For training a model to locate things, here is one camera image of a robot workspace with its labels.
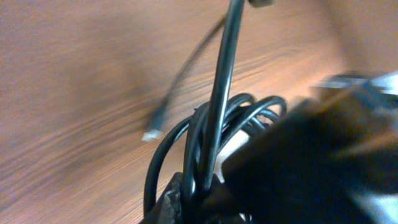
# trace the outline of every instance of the wooden table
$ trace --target wooden table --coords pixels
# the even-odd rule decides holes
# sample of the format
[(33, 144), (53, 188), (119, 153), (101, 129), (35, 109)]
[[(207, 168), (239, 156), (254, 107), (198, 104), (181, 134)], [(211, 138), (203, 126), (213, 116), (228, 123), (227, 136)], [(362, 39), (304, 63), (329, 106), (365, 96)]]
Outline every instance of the wooden table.
[[(137, 223), (159, 141), (148, 114), (228, 1), (0, 3), (0, 223)], [(182, 81), (165, 130), (210, 98), (220, 36)], [(231, 95), (281, 95), (348, 69), (317, 0), (246, 5)], [(159, 189), (182, 170), (184, 140)]]

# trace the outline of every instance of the brown wooden floor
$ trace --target brown wooden floor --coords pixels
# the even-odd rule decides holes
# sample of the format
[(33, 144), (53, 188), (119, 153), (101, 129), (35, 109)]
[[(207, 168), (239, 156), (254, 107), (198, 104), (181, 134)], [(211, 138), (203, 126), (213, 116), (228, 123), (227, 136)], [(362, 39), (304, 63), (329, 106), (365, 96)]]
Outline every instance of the brown wooden floor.
[[(0, 7), (0, 223), (137, 223), (160, 142), (141, 141), (147, 115), (228, 1)], [(165, 130), (209, 99), (219, 41), (183, 81)], [(231, 94), (292, 102), (348, 68), (340, 46), (317, 0), (246, 5)], [(182, 169), (183, 144), (167, 156), (162, 187)]]

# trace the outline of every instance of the cable end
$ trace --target cable end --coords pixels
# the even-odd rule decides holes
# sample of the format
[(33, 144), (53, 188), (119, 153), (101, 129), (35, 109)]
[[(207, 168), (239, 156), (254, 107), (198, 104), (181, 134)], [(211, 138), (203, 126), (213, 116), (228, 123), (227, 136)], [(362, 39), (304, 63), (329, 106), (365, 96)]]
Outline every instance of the cable end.
[(162, 131), (152, 129), (150, 131), (145, 132), (141, 140), (145, 142), (150, 142), (154, 139), (159, 139), (162, 134), (163, 134)]

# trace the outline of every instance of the wood grain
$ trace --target wood grain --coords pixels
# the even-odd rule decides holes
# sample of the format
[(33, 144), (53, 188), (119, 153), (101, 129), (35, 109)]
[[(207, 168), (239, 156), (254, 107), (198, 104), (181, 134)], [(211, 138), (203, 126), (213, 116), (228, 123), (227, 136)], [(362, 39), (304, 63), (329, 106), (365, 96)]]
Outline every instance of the wood grain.
[[(0, 223), (137, 223), (160, 141), (147, 115), (227, 1), (0, 3)], [(182, 80), (165, 130), (210, 97), (220, 37)], [(281, 95), (348, 69), (327, 8), (316, 0), (249, 5), (231, 95)], [(159, 190), (182, 170), (184, 140)]]

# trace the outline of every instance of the blurry black object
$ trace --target blurry black object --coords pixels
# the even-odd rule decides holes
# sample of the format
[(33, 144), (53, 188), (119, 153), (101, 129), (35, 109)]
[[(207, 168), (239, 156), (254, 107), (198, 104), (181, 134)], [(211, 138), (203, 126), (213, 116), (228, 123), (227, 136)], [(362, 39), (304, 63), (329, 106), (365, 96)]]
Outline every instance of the blurry black object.
[[(368, 200), (398, 193), (396, 105), (375, 81), (322, 86), (319, 99), (287, 115), (279, 96), (255, 101), (243, 93), (228, 100), (243, 4), (231, 1), (210, 102), (176, 125), (151, 160), (142, 222), (396, 222)], [(268, 108), (273, 105), (279, 114)], [(215, 158), (239, 130), (251, 140), (225, 160), (221, 184), (213, 175)], [(156, 202), (164, 158), (185, 131), (183, 173)]]

